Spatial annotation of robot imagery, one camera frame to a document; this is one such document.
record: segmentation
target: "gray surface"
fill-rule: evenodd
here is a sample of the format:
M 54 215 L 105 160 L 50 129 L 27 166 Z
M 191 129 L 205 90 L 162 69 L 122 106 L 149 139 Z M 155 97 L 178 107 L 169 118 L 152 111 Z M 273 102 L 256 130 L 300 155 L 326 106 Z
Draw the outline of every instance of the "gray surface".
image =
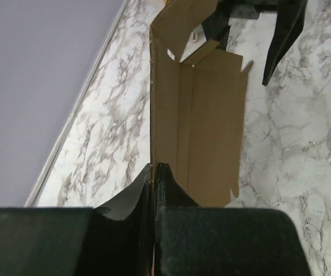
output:
M 0 206 L 23 206 L 123 0 L 0 0 Z

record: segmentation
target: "cardboard tab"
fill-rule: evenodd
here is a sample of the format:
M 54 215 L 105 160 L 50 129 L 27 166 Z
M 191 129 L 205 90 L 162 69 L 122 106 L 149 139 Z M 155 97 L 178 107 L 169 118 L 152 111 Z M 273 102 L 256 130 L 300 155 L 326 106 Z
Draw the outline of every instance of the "cardboard tab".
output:
M 151 27 L 152 184 L 159 162 L 201 206 L 238 196 L 248 73 L 243 57 L 208 41 L 179 62 L 193 28 L 217 0 L 171 0 Z M 170 50 L 176 59 L 167 55 Z

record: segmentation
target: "white marble tabletop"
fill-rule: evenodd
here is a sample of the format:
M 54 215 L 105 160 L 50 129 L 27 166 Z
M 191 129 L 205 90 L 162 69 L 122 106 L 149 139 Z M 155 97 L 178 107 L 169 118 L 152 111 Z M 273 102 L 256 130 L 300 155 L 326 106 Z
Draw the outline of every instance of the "white marble tabletop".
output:
M 130 0 L 38 206 L 97 206 L 149 162 L 149 24 L 155 0 Z M 240 195 L 296 225 L 313 275 L 331 275 L 331 1 L 309 0 L 305 29 L 261 85 L 276 15 L 231 20 L 228 50 L 254 60 Z

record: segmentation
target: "brown cardboard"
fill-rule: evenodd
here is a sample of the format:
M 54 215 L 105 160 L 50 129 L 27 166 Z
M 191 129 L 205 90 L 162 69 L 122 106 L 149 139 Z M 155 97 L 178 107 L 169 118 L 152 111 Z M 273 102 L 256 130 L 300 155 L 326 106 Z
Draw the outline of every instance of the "brown cardboard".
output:
M 168 163 L 201 206 L 238 196 L 245 94 L 252 63 L 207 41 L 180 62 L 191 31 L 217 0 L 171 0 L 151 24 L 151 165 Z M 170 58 L 167 51 L 174 54 Z

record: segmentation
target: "folded cardboard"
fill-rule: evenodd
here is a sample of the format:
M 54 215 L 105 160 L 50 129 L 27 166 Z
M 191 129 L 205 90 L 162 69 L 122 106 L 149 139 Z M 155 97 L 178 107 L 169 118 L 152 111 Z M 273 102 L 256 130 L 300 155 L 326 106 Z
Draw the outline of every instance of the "folded cardboard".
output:
M 152 183 L 159 162 L 201 206 L 238 196 L 248 73 L 243 57 L 207 41 L 180 62 L 191 31 L 217 0 L 171 0 L 151 24 Z

